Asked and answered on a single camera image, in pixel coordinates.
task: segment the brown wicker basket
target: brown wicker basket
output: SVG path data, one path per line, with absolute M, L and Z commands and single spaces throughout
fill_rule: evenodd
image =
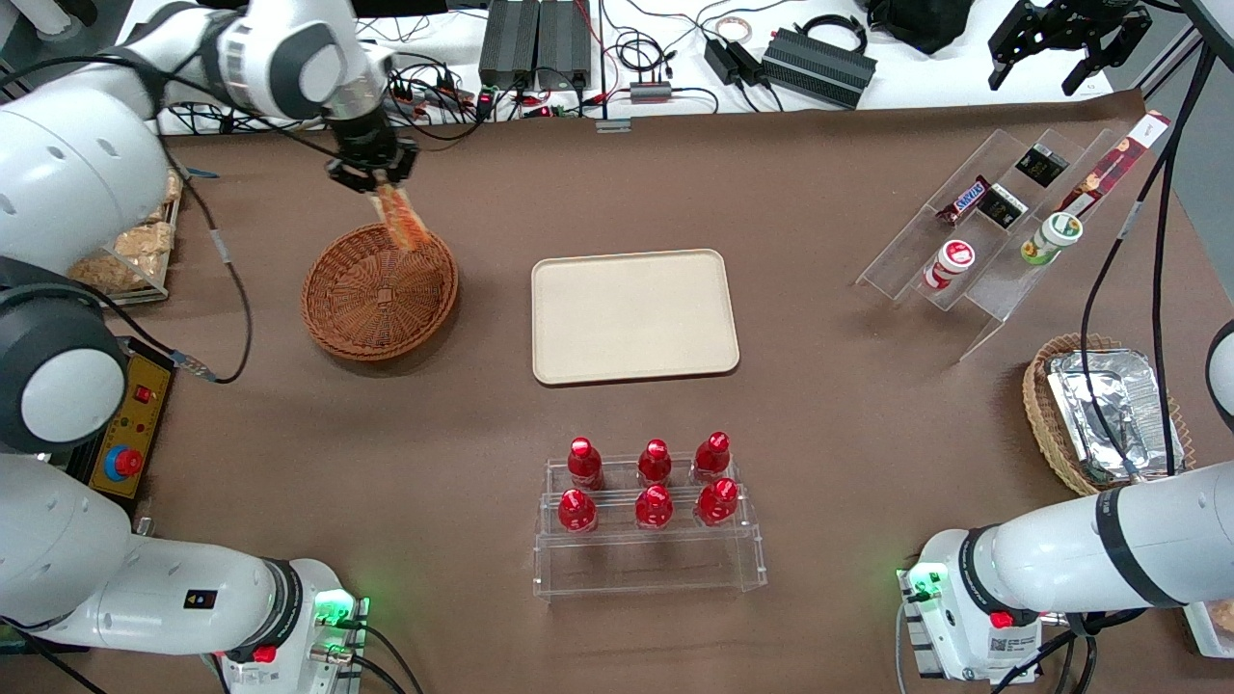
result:
M 384 225 L 334 241 L 305 278 L 300 314 L 323 349 L 359 362 L 405 354 L 445 321 L 458 295 L 454 256 L 436 235 L 416 251 L 395 246 Z
M 1099 335 L 1088 335 L 1090 349 L 1116 349 L 1120 346 L 1114 340 Z M 1120 487 L 1125 483 L 1099 485 L 1085 477 L 1080 468 L 1080 459 L 1071 446 L 1071 436 L 1067 435 L 1066 425 L 1062 422 L 1062 415 L 1059 414 L 1058 406 L 1054 404 L 1054 393 L 1050 390 L 1050 384 L 1045 380 L 1046 359 L 1064 352 L 1074 352 L 1079 348 L 1080 335 L 1076 332 L 1062 335 L 1046 342 L 1037 356 L 1033 357 L 1028 368 L 1024 369 L 1023 388 L 1024 411 L 1028 414 L 1028 424 L 1033 427 L 1033 436 L 1037 437 L 1038 447 L 1045 456 L 1046 462 L 1050 463 L 1054 474 L 1059 475 L 1072 491 L 1086 496 L 1103 489 Z M 1182 443 L 1183 459 L 1186 466 L 1192 468 L 1196 464 L 1196 451 L 1191 446 L 1191 433 L 1187 431 L 1187 425 L 1182 422 L 1182 416 L 1178 415 L 1178 404 L 1174 401 L 1174 398 L 1170 398 L 1169 401 L 1170 417 L 1174 419 L 1174 426 L 1178 431 L 1178 442 Z

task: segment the clear acrylic stand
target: clear acrylic stand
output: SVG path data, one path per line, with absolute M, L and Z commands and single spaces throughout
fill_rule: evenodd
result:
M 634 501 L 642 493 L 638 457 L 606 458 L 605 489 L 590 491 L 598 525 L 587 533 L 566 532 L 557 519 L 561 493 L 570 489 L 564 459 L 550 459 L 536 525 L 534 593 L 544 600 L 564 595 L 661 593 L 671 590 L 766 585 L 763 535 L 737 463 L 728 477 L 738 482 L 738 509 L 724 522 L 707 527 L 694 517 L 701 485 L 690 482 L 691 452 L 671 453 L 669 477 L 673 520 L 661 530 L 634 525 Z
M 916 290 L 942 311 L 950 311 L 960 299 L 967 298 L 990 320 L 960 356 L 964 359 L 1006 324 L 1012 311 L 1050 267 L 1029 264 L 1021 257 L 1019 247 L 1119 140 L 1120 136 L 1114 131 L 1104 130 L 1087 148 L 1082 148 L 1054 130 L 1045 131 L 1037 143 L 1066 159 L 1069 165 L 1049 186 L 1041 186 L 1016 168 L 1030 146 L 1006 131 L 996 130 L 926 201 L 921 211 L 861 273 L 856 284 L 869 284 L 896 304 L 909 290 Z M 954 203 L 979 175 L 1007 189 L 1028 211 L 1007 228 L 980 210 L 967 211 L 954 228 L 939 220 L 937 212 Z M 934 254 L 943 243 L 953 238 L 971 245 L 976 261 L 967 272 L 951 280 L 946 289 L 935 290 L 926 285 L 922 273 L 934 262 Z

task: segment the red bottle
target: red bottle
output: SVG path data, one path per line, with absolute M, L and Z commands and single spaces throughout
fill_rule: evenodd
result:
M 660 484 L 653 484 L 634 501 L 634 521 L 643 530 L 660 530 L 673 517 L 673 498 Z
M 638 457 L 638 480 L 643 487 L 668 484 L 670 472 L 673 458 L 669 457 L 669 446 L 659 438 L 648 441 L 647 449 Z
M 570 532 L 591 532 L 598 525 L 596 503 L 586 491 L 566 489 L 557 506 L 557 520 Z
M 570 468 L 570 479 L 579 489 L 600 491 L 605 488 L 605 470 L 600 461 L 600 451 L 584 437 L 570 443 L 570 456 L 565 459 Z
M 695 462 L 690 466 L 690 479 L 697 484 L 708 484 L 724 475 L 728 469 L 728 435 L 717 431 L 707 437 L 695 452 Z
M 719 525 L 737 512 L 737 483 L 727 477 L 702 488 L 695 503 L 695 517 L 708 526 Z

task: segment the brown table surface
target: brown table surface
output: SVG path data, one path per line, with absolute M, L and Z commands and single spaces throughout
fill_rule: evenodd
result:
M 423 154 L 407 185 L 459 261 L 457 320 L 385 367 L 327 357 L 299 312 L 313 259 L 374 221 L 369 203 L 331 183 L 320 154 L 279 137 L 178 141 L 185 163 L 222 174 L 197 185 L 247 280 L 257 335 L 237 384 L 179 379 L 153 456 L 158 532 L 327 562 L 373 598 L 373 624 L 429 694 L 895 692 L 893 569 L 905 557 L 939 530 L 1071 496 L 1037 451 L 1021 374 L 1041 343 L 1079 327 L 1149 167 L 961 364 L 982 325 L 971 311 L 944 315 L 919 300 L 892 311 L 851 283 L 995 127 L 1032 142 L 1053 126 L 1086 142 L 1106 126 L 1125 130 L 1143 107 L 1124 94 L 1066 106 L 648 119 L 617 136 L 564 120 L 482 127 Z M 1153 219 L 1150 204 L 1093 320 L 1145 352 Z M 191 205 L 181 220 L 172 299 L 138 314 L 227 372 L 241 345 L 237 299 Z M 537 261 L 696 247 L 727 263 L 742 347 L 734 373 L 536 382 Z M 1203 362 L 1230 304 L 1181 209 L 1167 265 L 1171 391 L 1199 459 L 1223 461 L 1234 437 L 1208 401 Z M 580 433 L 616 454 L 653 436 L 687 448 L 717 429 L 732 435 L 758 506 L 768 587 L 552 608 L 532 595 L 547 457 Z M 1188 653 L 1178 620 L 1153 612 L 1103 635 L 1092 694 L 1234 690 L 1234 663 Z M 191 657 L 67 659 L 112 694 L 217 689 Z M 77 692 L 35 658 L 0 658 L 0 682 L 12 694 Z M 913 675 L 908 685 L 986 690 Z M 1050 677 L 1017 692 L 1048 688 Z

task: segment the foil tray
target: foil tray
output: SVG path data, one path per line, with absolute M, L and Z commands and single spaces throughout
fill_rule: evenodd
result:
M 1156 374 L 1149 359 L 1133 349 L 1090 349 L 1088 372 L 1097 406 L 1114 435 L 1117 448 L 1097 419 L 1080 352 L 1065 352 L 1045 362 L 1046 380 L 1081 472 L 1097 484 L 1165 477 L 1165 432 Z M 1182 445 L 1172 421 L 1170 440 L 1175 464 L 1182 469 Z M 1118 448 L 1125 456 L 1119 454 Z

